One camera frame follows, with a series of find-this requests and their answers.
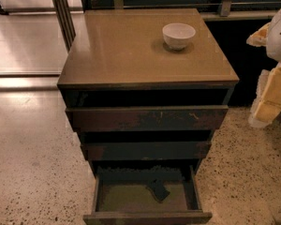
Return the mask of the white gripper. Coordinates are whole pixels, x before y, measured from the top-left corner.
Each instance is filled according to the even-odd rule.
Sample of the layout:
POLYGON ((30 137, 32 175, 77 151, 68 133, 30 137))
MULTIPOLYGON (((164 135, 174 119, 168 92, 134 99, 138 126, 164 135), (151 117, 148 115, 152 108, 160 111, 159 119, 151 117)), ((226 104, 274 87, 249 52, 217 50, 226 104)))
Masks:
MULTIPOLYGON (((254 47, 265 47, 269 23, 249 36, 246 43, 254 47)), ((256 89, 257 97, 250 109, 248 122, 253 128, 265 128, 281 113, 281 63, 271 71, 263 69, 256 89)))

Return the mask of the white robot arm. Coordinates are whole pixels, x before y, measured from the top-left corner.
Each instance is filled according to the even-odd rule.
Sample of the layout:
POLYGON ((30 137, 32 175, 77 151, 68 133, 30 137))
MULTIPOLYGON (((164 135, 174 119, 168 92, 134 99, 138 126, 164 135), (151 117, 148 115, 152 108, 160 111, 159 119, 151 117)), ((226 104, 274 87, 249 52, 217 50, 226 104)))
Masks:
POLYGON ((281 113, 281 8, 270 22, 250 35, 246 43, 254 47, 265 47, 267 56, 277 62, 271 71, 261 71, 257 96, 248 118, 251 127, 265 128, 281 113))

